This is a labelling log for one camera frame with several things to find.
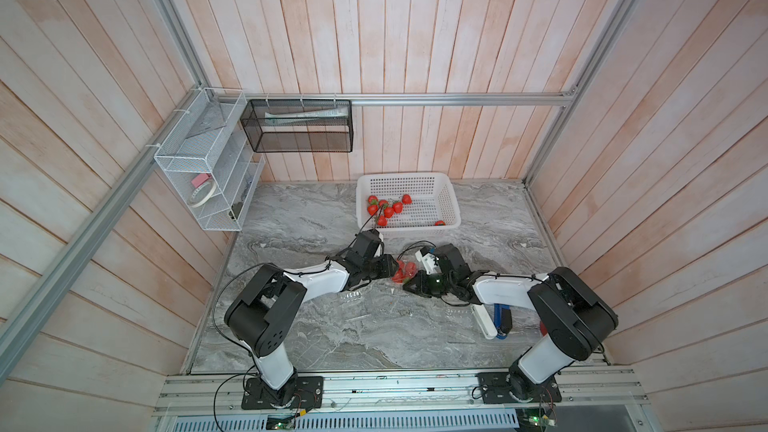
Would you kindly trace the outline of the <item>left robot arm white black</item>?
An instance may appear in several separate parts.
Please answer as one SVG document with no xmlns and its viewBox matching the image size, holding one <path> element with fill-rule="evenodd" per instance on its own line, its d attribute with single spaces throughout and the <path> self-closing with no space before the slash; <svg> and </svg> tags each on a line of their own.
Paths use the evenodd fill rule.
<svg viewBox="0 0 768 432">
<path fill-rule="evenodd" d="M 319 265 L 303 269 L 283 269 L 272 263 L 258 266 L 226 310 L 224 323 L 251 352 L 266 388 L 285 394 L 295 384 L 296 369 L 284 341 L 301 306 L 390 278 L 397 270 L 396 259 L 384 252 L 381 233 L 365 230 Z"/>
</svg>

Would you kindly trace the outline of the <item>clear plastic clamshell container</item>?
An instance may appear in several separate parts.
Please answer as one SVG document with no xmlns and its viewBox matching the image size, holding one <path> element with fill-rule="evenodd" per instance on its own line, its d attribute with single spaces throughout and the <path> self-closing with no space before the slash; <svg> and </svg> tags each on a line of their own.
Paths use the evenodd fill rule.
<svg viewBox="0 0 768 432">
<path fill-rule="evenodd" d="M 413 279 L 419 271 L 419 266 L 415 262 L 406 262 L 401 259 L 397 260 L 397 270 L 391 277 L 391 280 L 395 284 L 403 285 Z"/>
</svg>

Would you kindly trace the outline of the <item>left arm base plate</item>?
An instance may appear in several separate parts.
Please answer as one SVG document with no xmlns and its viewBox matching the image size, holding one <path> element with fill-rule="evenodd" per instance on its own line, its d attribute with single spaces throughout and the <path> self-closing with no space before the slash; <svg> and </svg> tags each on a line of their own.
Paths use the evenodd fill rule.
<svg viewBox="0 0 768 432">
<path fill-rule="evenodd" d="M 322 406 L 324 378 L 293 374 L 279 389 L 271 388 L 263 379 L 246 381 L 241 402 L 243 410 L 311 411 Z"/>
</svg>

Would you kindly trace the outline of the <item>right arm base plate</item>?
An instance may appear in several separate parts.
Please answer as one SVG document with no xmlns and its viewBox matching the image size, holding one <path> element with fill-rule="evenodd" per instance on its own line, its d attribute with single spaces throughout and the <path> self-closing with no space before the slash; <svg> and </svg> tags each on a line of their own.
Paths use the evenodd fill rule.
<svg viewBox="0 0 768 432">
<path fill-rule="evenodd" d="M 476 375 L 478 385 L 472 390 L 474 400 L 486 405 L 497 404 L 554 404 L 562 401 L 556 375 L 540 384 L 534 384 L 521 373 L 481 372 Z"/>
</svg>

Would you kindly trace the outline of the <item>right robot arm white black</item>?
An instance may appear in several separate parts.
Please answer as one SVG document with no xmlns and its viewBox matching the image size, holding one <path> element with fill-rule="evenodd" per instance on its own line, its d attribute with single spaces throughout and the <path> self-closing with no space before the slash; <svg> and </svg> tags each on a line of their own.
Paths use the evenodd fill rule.
<svg viewBox="0 0 768 432">
<path fill-rule="evenodd" d="M 547 274 L 502 274 L 472 270 L 452 244 L 425 245 L 415 252 L 418 272 L 403 288 L 423 297 L 456 298 L 455 307 L 485 312 L 490 305 L 534 311 L 542 337 L 506 372 L 477 375 L 475 391 L 486 404 L 561 399 L 555 376 L 588 359 L 618 327 L 613 309 L 568 267 Z"/>
</svg>

